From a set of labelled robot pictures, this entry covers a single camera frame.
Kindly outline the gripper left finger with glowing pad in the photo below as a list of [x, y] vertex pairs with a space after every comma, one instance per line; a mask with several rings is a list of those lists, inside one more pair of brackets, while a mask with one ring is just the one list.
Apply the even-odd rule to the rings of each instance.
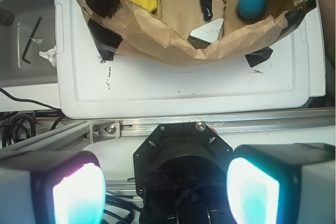
[[90, 151], [1, 152], [1, 223], [100, 223], [105, 200]]

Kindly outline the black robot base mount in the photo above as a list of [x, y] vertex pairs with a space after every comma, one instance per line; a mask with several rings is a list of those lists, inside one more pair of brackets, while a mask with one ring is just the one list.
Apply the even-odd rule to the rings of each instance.
[[226, 192], [233, 149], [217, 134], [153, 132], [133, 154], [140, 223], [234, 223]]

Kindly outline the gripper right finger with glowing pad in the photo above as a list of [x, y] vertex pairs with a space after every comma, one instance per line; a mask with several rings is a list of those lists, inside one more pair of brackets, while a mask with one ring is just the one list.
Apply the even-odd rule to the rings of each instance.
[[335, 146], [240, 145], [226, 188], [237, 223], [335, 223]]

